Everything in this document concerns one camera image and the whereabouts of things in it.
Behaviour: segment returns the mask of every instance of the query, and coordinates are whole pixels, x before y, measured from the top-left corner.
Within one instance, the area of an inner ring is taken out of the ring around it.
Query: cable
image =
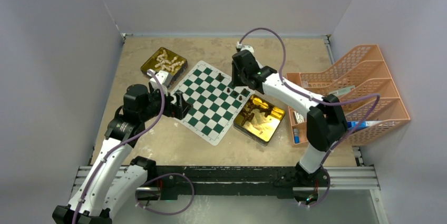
[[[139,206],[139,207],[141,207],[144,210],[147,210],[149,212],[153,212],[153,213],[156,213],[156,214],[159,214],[159,215],[165,215],[165,216],[178,215],[179,213],[182,213],[182,212],[186,211],[186,209],[188,209],[191,206],[192,202],[194,201],[194,193],[195,193],[195,191],[194,191],[194,185],[192,184],[191,180],[189,178],[187,178],[185,175],[182,175],[180,173],[167,173],[167,174],[161,175],[159,177],[156,177],[154,179],[151,179],[151,180],[147,181],[142,186],[146,186],[146,185],[148,185],[148,184],[150,184],[150,183],[152,183],[152,182],[154,182],[154,181],[156,181],[158,179],[165,178],[165,177],[168,177],[168,176],[179,176],[179,177],[182,177],[191,186],[191,199],[189,200],[189,202],[185,206],[185,208],[183,208],[183,209],[181,209],[180,211],[177,211],[177,212],[160,212],[160,211],[157,211],[157,210],[153,210],[153,209],[150,209],[150,208],[144,206],[142,203],[138,202],[138,197],[137,197],[137,193],[136,192],[135,192],[135,200],[137,201],[137,204],[135,206]]]
[[[143,134],[145,134],[145,133],[147,133],[149,130],[151,130],[151,129],[155,126],[155,124],[157,124],[157,122],[161,119],[161,116],[163,115],[163,111],[164,111],[164,92],[163,92],[163,87],[162,87],[161,83],[158,81],[158,79],[157,79],[157,77],[155,76],[155,74],[152,73],[151,71],[148,71],[148,72],[149,72],[149,73],[151,74],[151,76],[155,79],[155,81],[156,81],[156,83],[157,83],[157,85],[158,85],[158,89],[160,90],[160,95],[161,95],[161,109],[160,109],[160,113],[158,114],[158,116],[157,116],[157,118],[155,119],[155,121],[154,121],[148,128],[144,129],[144,130],[143,130],[142,132],[140,132],[139,134],[137,134],[137,135],[135,135],[135,136],[133,136],[133,137],[131,137],[131,138],[129,138],[129,139],[127,139],[127,140],[121,142],[120,144],[114,146],[111,150],[109,150],[109,151],[105,154],[105,156],[104,156],[104,160],[106,160],[106,161],[107,161],[107,159],[109,158],[109,156],[110,156],[115,150],[117,150],[117,149],[120,148],[121,146],[124,146],[124,145],[128,144],[128,143],[131,142],[131,141],[134,141],[134,140],[138,139],[138,138],[141,137]],[[99,163],[98,163],[98,166],[96,166],[96,168],[94,169],[94,171],[93,171],[92,175],[90,176],[89,180],[88,180],[87,183],[85,184],[84,191],[82,192],[82,194],[81,194],[81,198],[80,198],[82,201],[85,199],[85,196],[87,196],[87,192],[89,191],[90,186],[92,185],[93,179],[96,177],[96,175],[98,174],[99,170],[101,169],[101,167],[102,167],[102,165],[103,165],[104,163],[105,163],[105,162],[99,162]],[[82,204],[83,204],[82,201],[79,201],[79,202],[77,203],[76,209],[74,210],[73,219],[72,219],[72,222],[71,222],[72,224],[76,224],[77,214],[78,214],[78,212],[79,212],[79,210],[81,209],[81,206],[82,206]]]
[[[273,35],[275,35],[277,38],[278,38],[278,40],[279,40],[279,42],[281,42],[281,46],[283,47],[283,62],[281,63],[281,67],[279,68],[279,79],[281,80],[281,82],[284,84],[284,86],[285,87],[287,87],[287,88],[289,88],[291,91],[293,91],[293,92],[295,92],[295,93],[297,93],[297,94],[299,94],[299,95],[301,95],[301,96],[303,96],[303,97],[305,97],[305,98],[308,98],[308,99],[310,99],[310,100],[312,100],[312,101],[315,101],[315,102],[317,102],[317,103],[319,103],[319,104],[322,104],[322,105],[326,105],[326,106],[339,106],[339,105],[347,105],[347,104],[352,104],[352,103],[356,103],[356,102],[359,102],[359,101],[365,101],[365,100],[368,100],[368,99],[370,99],[370,98],[373,98],[373,97],[376,97],[376,100],[375,100],[375,102],[373,103],[373,105],[368,109],[368,111],[366,112],[366,114],[365,114],[365,116],[360,120],[360,122],[356,125],[356,126],[354,126],[351,130],[349,130],[347,133],[345,133],[341,138],[340,138],[340,140],[338,140],[335,144],[333,144],[330,148],[329,148],[329,150],[326,152],[326,154],[324,155],[324,157],[323,157],[323,159],[322,159],[322,161],[321,161],[321,168],[323,169],[323,172],[325,172],[326,173],[326,176],[327,176],[327,188],[326,188],[326,191],[324,192],[324,194],[321,196],[321,198],[319,198],[314,204],[312,204],[312,205],[308,205],[307,207],[314,207],[314,206],[316,206],[316,205],[318,205],[326,196],[327,196],[327,194],[328,194],[328,192],[329,192],[329,187],[331,186],[331,179],[330,179],[330,177],[329,177],[329,173],[327,172],[327,170],[325,169],[325,168],[323,168],[323,163],[326,161],[326,159],[327,159],[327,157],[330,155],[330,153],[338,146],[338,145],[340,145],[348,136],[350,136],[353,132],[355,132],[359,127],[360,127],[360,125],[368,118],[368,116],[373,112],[373,110],[376,108],[376,106],[377,106],[377,104],[378,104],[378,102],[379,102],[379,100],[380,100],[380,94],[378,94],[378,93],[374,93],[374,94],[369,94],[369,95],[366,95],[366,96],[361,96],[360,98],[356,98],[356,99],[352,99],[352,100],[348,100],[348,101],[344,101],[344,102],[338,102],[338,103],[327,103],[327,102],[324,102],[324,101],[321,101],[321,100],[318,100],[318,99],[316,99],[316,98],[314,98],[314,97],[311,97],[310,95],[308,95],[308,94],[306,94],[306,93],[304,93],[304,92],[301,92],[301,91],[299,91],[299,90],[296,90],[296,89],[294,89],[292,86],[290,86],[286,81],[284,81],[284,77],[283,77],[283,68],[284,68],[284,65],[286,64],[286,45],[284,44],[284,41],[283,41],[283,39],[281,39],[281,37],[275,32],[275,31],[273,31],[273,30],[271,30],[271,29],[269,29],[269,28],[265,28],[265,27],[258,27],[258,28],[254,28],[254,29],[251,29],[251,30],[249,30],[241,39],[240,39],[240,41],[239,41],[239,43],[240,44],[242,44],[242,41],[247,37],[247,35],[249,35],[250,33],[252,33],[252,32],[254,32],[254,31],[257,31],[257,30],[264,30],[264,31],[268,31],[268,32],[270,32],[270,33],[272,33]]]

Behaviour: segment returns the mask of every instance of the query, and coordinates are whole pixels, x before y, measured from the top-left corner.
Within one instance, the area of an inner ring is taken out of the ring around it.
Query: table
[[[132,37],[125,40],[121,59],[104,111],[96,139],[92,163],[96,160],[104,140],[107,124],[115,110],[122,105],[129,85],[148,84],[140,66],[161,46],[188,60],[191,69],[198,61],[205,61],[231,76],[231,56],[235,53],[237,38],[158,38]],[[330,66],[322,39],[286,38],[286,72],[320,72]],[[282,49],[275,38],[247,38],[244,44],[255,49],[255,57],[262,65],[279,69]],[[287,110],[287,105],[270,96],[260,95],[268,102]],[[159,165],[237,165],[237,166],[291,166],[303,156],[306,148],[293,148],[290,122],[286,116],[266,147],[230,128],[217,146],[212,146],[173,118],[162,117],[159,123],[142,136],[124,165],[136,156],[156,160]],[[326,166],[356,166],[350,146],[338,147],[326,160]]]

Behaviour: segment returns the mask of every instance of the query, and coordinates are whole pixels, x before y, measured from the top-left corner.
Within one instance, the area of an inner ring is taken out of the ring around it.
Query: orange plastic organizer
[[[354,85],[353,90],[338,97],[340,101],[351,100],[371,93],[381,95],[378,105],[366,120],[380,120],[382,123],[353,133],[344,141],[344,144],[366,145],[410,121],[410,116],[377,45],[354,47],[326,71],[287,73],[286,77],[289,81],[321,95]],[[374,100],[375,98],[372,98],[363,102],[343,105],[347,121],[360,120]],[[300,140],[298,144],[292,141],[293,146],[306,146],[308,143],[306,122],[295,123],[293,111],[291,107],[288,108],[290,126],[292,134],[294,128],[299,129]]]

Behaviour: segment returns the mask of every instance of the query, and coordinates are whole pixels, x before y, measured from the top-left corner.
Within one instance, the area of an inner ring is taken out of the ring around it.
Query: gold tray
[[[252,95],[236,116],[234,127],[262,145],[267,145],[286,112]]]
[[[169,71],[170,74],[172,74],[172,80],[169,83],[169,85],[167,86],[168,88],[170,88],[175,81],[183,74],[183,72],[188,68],[188,61],[178,55],[177,53],[174,53],[173,51],[165,48],[165,47],[160,47],[141,67],[141,72],[148,78],[151,78],[148,74],[147,71],[148,70],[155,70],[156,72],[161,70],[161,67],[155,67],[155,65],[158,64],[157,61],[157,56],[159,56],[160,54],[163,53],[163,50],[166,50],[166,54],[167,54],[167,59],[168,60],[173,60],[174,57],[177,56],[177,62],[181,62],[184,61],[184,64],[181,66],[181,68],[179,68],[178,70],[174,70],[174,71]]]

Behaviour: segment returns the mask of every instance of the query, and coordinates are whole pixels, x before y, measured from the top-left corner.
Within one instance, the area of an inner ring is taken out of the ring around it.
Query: wall
[[[362,43],[378,43],[411,123],[368,147],[390,223],[445,223],[445,30],[447,0],[353,0],[335,29],[340,58]]]
[[[101,0],[0,0],[0,223],[52,223],[87,164],[118,63]]]
[[[121,32],[232,35],[268,26],[284,35],[332,33],[351,0],[105,0]]]

